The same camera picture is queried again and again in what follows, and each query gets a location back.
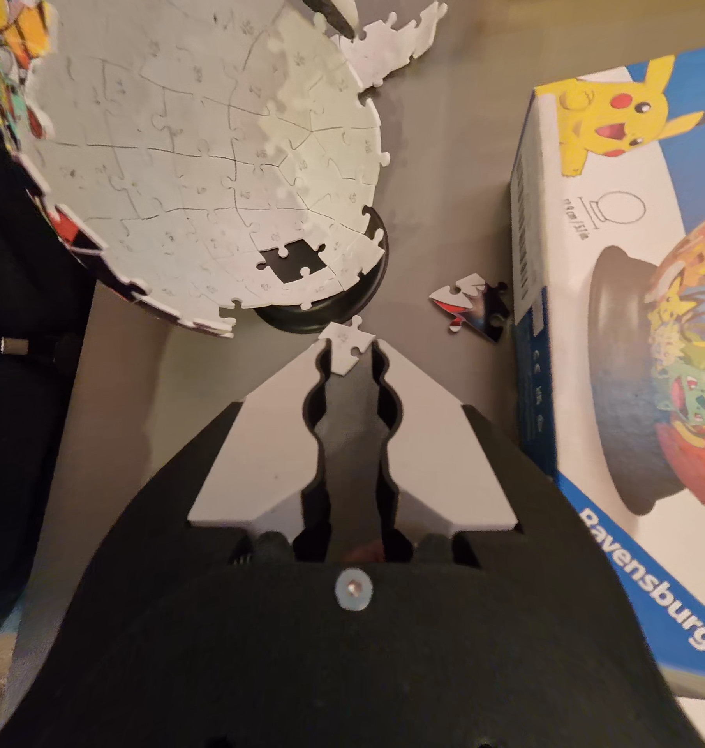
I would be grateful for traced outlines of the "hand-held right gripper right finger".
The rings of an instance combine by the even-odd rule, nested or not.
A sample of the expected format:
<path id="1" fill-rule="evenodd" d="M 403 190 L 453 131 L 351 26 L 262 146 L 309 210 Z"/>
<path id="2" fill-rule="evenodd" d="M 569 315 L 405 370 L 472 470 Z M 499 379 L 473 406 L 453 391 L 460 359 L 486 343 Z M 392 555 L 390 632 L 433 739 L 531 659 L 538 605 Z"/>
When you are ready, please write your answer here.
<path id="1" fill-rule="evenodd" d="M 383 341 L 374 343 L 377 415 L 388 433 L 376 482 L 386 560 L 428 536 L 510 531 L 518 519 L 469 420 L 470 408 Z"/>

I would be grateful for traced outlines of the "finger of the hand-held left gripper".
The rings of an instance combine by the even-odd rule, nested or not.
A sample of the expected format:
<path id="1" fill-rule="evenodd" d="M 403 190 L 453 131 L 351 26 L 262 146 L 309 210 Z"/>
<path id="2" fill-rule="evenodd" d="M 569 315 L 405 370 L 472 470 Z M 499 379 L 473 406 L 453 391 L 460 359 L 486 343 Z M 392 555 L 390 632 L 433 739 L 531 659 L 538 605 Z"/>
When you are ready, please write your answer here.
<path id="1" fill-rule="evenodd" d="M 361 31 L 355 1 L 303 1 L 303 4 L 321 14 L 336 32 L 350 41 Z"/>

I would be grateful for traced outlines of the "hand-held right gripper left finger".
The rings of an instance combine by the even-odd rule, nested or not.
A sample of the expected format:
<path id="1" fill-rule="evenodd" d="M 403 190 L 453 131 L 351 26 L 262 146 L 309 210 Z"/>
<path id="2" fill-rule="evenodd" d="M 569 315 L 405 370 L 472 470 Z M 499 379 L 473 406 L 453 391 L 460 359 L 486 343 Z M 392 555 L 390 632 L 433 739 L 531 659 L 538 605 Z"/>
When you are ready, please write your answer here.
<path id="1" fill-rule="evenodd" d="M 331 344 L 313 343 L 240 403 L 188 521 L 258 538 L 282 535 L 296 558 L 326 559 L 331 504 L 323 445 Z"/>

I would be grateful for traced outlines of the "white puzzle piece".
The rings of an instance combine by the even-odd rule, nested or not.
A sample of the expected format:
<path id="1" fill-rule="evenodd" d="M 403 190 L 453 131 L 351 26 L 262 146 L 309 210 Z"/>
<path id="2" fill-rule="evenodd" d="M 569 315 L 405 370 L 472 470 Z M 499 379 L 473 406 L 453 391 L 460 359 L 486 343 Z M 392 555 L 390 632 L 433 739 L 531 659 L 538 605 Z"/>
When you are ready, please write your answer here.
<path id="1" fill-rule="evenodd" d="M 318 340 L 327 340 L 331 344 L 331 373 L 345 376 L 358 362 L 358 356 L 364 354 L 376 335 L 360 329 L 363 319 L 354 315 L 349 323 L 329 323 L 319 334 Z"/>

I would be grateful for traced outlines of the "black ball stand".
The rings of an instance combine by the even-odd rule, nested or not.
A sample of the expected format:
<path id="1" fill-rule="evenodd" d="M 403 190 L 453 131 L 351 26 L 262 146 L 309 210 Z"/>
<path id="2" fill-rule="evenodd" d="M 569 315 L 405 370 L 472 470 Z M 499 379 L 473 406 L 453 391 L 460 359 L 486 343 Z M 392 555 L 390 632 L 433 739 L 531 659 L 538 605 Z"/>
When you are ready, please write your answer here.
<path id="1" fill-rule="evenodd" d="M 389 242 L 385 224 L 373 207 L 365 207 L 369 216 L 367 238 L 374 239 L 376 231 L 382 231 L 383 255 L 367 274 L 358 276 L 358 283 L 347 291 L 314 302 L 308 310 L 299 305 L 255 307 L 254 313 L 265 323 L 282 332 L 311 334 L 320 333 L 329 323 L 346 323 L 360 313 L 376 295 L 388 266 Z"/>

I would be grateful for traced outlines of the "colourful puzzle ball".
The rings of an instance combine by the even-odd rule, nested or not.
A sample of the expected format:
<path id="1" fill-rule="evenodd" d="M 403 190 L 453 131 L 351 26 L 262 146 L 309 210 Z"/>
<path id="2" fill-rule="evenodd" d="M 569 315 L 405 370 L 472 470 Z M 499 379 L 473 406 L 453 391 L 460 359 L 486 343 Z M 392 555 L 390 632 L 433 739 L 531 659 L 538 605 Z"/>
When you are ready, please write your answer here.
<path id="1" fill-rule="evenodd" d="M 383 255 L 389 155 L 340 41 L 303 2 L 0 2 L 0 132 L 86 268 L 230 338 L 232 310 L 308 310 Z"/>

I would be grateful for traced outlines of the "black red puzzle piece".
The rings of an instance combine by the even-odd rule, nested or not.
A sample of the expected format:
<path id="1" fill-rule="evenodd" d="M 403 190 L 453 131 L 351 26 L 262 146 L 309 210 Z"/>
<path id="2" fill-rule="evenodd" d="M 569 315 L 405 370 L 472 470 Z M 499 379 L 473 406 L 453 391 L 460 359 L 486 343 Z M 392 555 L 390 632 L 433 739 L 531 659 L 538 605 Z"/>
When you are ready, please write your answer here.
<path id="1" fill-rule="evenodd" d="M 510 310 L 505 296 L 508 284 L 500 281 L 491 285 L 482 276 L 472 273 L 456 281 L 454 286 L 442 286 L 429 299 L 451 316 L 449 332 L 458 333 L 470 327 L 483 339 L 498 343 L 509 320 Z"/>

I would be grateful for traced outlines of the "blue puzzle box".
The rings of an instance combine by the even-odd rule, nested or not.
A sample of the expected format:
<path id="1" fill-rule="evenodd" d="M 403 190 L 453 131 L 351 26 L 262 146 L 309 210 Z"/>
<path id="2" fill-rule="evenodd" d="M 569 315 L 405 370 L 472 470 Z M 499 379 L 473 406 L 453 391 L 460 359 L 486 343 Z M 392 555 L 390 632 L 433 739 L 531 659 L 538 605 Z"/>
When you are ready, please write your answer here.
<path id="1" fill-rule="evenodd" d="M 705 47 L 536 87 L 509 194 L 522 448 L 705 699 Z"/>

